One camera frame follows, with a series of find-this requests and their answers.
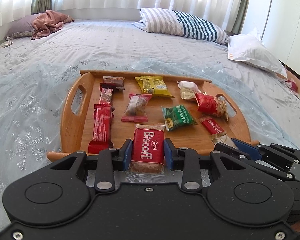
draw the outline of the brown cloth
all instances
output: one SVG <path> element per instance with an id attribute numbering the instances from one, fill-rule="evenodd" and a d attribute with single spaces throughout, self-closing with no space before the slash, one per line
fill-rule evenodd
<path id="1" fill-rule="evenodd" d="M 74 19 L 69 15 L 46 10 L 45 13 L 40 14 L 32 22 L 32 27 L 35 28 L 35 30 L 31 39 L 34 40 L 47 37 L 50 33 L 60 31 L 63 28 L 63 24 L 73 21 Z"/>

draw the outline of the striped pillow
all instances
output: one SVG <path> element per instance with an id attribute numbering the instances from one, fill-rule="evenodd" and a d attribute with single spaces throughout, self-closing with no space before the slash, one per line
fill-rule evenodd
<path id="1" fill-rule="evenodd" d="M 141 21 L 133 23 L 149 33 L 166 33 L 196 40 L 227 44 L 229 36 L 217 25 L 188 13 L 161 8 L 142 8 Z"/>

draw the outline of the blue object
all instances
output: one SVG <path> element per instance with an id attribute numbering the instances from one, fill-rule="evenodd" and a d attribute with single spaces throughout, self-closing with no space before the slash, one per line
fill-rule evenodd
<path id="1" fill-rule="evenodd" d="M 126 151 L 124 152 L 123 171 L 126 171 L 129 168 L 129 164 L 131 160 L 131 152 L 132 152 L 132 140 L 130 141 Z"/>
<path id="2" fill-rule="evenodd" d="M 166 163 L 169 170 L 173 168 L 173 160 L 172 160 L 172 151 L 166 140 L 163 141 L 164 144 L 164 157 L 166 159 Z"/>
<path id="3" fill-rule="evenodd" d="M 231 140 L 234 142 L 234 144 L 237 146 L 237 148 L 240 151 L 249 154 L 252 160 L 254 160 L 254 161 L 261 160 L 262 155 L 259 153 L 258 148 L 252 146 L 249 143 L 240 141 L 236 138 L 232 138 Z"/>

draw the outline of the screw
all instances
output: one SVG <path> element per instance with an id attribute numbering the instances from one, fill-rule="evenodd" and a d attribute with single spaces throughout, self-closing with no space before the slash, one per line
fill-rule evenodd
<path id="1" fill-rule="evenodd" d="M 152 192 L 153 190 L 154 190 L 154 189 L 151 188 L 151 187 L 146 187 L 146 188 L 145 188 L 145 191 L 146 191 L 146 192 Z"/>
<path id="2" fill-rule="evenodd" d="M 275 240 L 283 240 L 286 237 L 286 234 L 284 232 L 279 232 L 275 235 Z"/>
<path id="3" fill-rule="evenodd" d="M 15 240 L 21 240 L 21 239 L 23 239 L 23 234 L 21 234 L 20 232 L 16 231 L 16 232 L 13 232 L 12 237 Z"/>
<path id="4" fill-rule="evenodd" d="M 112 187 L 112 183 L 108 181 L 101 181 L 97 184 L 97 188 L 99 189 L 110 189 Z"/>
<path id="5" fill-rule="evenodd" d="M 185 183 L 186 189 L 197 189 L 200 187 L 200 184 L 198 182 L 189 181 Z"/>

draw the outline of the bed sheet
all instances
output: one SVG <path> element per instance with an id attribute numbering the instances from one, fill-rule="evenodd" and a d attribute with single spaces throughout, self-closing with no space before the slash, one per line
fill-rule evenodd
<path id="1" fill-rule="evenodd" d="M 227 59 L 227 47 L 214 42 L 147 33 L 128 21 L 75 21 L 47 38 L 13 40 L 0 49 L 0 75 L 26 70 L 38 62 L 70 65 L 98 60 L 126 65 L 143 58 L 196 65 L 221 63 L 251 88 L 269 114 L 300 148 L 300 101 L 272 74 Z"/>

